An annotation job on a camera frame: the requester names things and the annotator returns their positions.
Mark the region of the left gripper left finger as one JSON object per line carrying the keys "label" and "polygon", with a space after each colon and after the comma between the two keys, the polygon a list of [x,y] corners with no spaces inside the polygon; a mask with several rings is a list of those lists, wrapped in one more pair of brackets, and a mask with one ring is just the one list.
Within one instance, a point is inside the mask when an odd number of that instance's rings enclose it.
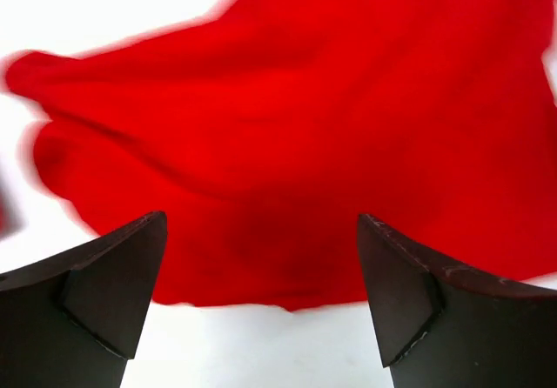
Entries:
{"label": "left gripper left finger", "polygon": [[1,385],[110,388],[134,359],[167,240],[154,211],[1,275]]}

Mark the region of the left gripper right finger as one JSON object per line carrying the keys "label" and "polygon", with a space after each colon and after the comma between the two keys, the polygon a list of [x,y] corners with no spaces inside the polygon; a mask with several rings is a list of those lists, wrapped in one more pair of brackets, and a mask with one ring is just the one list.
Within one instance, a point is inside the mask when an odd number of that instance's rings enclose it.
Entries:
{"label": "left gripper right finger", "polygon": [[357,247],[395,386],[555,387],[554,290],[475,269],[369,215]]}

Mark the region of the red t-shirt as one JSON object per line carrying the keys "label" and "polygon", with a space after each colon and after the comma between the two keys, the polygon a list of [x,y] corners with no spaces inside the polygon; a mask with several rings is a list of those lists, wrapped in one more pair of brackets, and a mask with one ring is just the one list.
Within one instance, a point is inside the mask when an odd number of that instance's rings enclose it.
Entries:
{"label": "red t-shirt", "polygon": [[166,213],[157,303],[361,301],[361,213],[525,280],[556,269],[553,2],[236,0],[4,81],[49,116],[37,173],[92,229]]}

